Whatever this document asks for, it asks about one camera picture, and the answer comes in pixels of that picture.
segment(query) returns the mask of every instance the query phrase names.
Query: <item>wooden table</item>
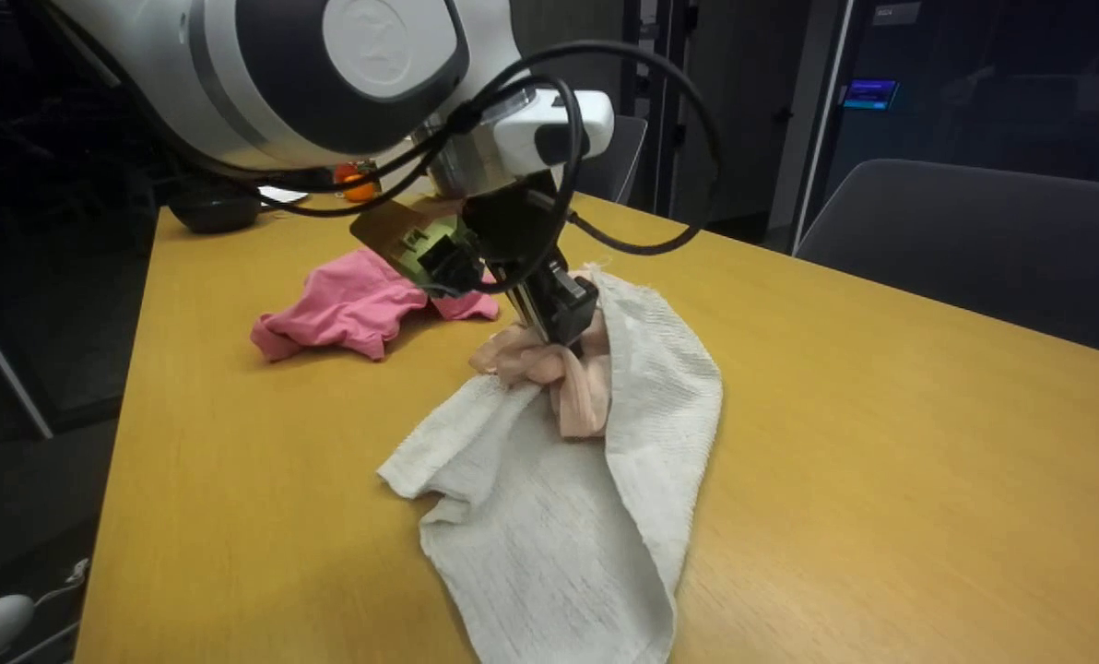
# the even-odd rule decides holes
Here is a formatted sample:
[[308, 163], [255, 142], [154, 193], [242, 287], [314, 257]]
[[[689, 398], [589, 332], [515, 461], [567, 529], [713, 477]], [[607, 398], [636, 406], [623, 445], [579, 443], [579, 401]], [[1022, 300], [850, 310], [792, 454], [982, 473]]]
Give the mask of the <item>wooden table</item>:
[[[676, 659], [1099, 659], [1095, 351], [716, 235], [563, 246], [660, 287], [727, 372]], [[252, 323], [342, 251], [325, 223], [164, 219], [83, 664], [471, 659], [376, 465], [497, 326], [262, 367]]]

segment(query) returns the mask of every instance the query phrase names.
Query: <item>chair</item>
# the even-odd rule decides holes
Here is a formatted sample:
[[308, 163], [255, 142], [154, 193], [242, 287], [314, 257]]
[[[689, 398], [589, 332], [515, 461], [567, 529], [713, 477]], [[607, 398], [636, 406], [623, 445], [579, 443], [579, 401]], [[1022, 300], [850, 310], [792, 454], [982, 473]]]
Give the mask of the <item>chair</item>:
[[1099, 184], [878, 158], [796, 256], [1099, 348]]

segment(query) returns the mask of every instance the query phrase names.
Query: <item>pink cloth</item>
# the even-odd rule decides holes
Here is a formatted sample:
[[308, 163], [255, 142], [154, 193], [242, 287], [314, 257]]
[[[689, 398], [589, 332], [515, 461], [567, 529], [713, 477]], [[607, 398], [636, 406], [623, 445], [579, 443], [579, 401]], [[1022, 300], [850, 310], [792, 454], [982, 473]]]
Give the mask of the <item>pink cloth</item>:
[[544, 385], [562, 441], [593, 443], [604, 437], [614, 409], [614, 348], [601, 315], [593, 315], [579, 348], [583, 359], [567, 348], [550, 348], [531, 327], [515, 326], [492, 340], [471, 367], [505, 385]]
[[444, 323], [497, 318], [497, 300], [461, 295], [429, 300], [414, 281], [395, 273], [381, 256], [354, 251], [325, 261], [304, 300], [283, 315], [262, 315], [252, 340], [262, 359], [280, 361], [310, 348], [348, 348], [365, 359], [387, 359], [403, 318], [437, 305]]

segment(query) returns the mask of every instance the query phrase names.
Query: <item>white cloth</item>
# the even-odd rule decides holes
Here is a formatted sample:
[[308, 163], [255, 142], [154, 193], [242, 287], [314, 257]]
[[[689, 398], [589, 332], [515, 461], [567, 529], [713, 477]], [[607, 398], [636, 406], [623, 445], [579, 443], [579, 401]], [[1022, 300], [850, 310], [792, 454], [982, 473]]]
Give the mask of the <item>white cloth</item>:
[[470, 379], [381, 469], [403, 497], [444, 493], [422, 545], [488, 664], [654, 664], [724, 379], [647, 287], [589, 271], [614, 340], [604, 443], [563, 443], [539, 389]]

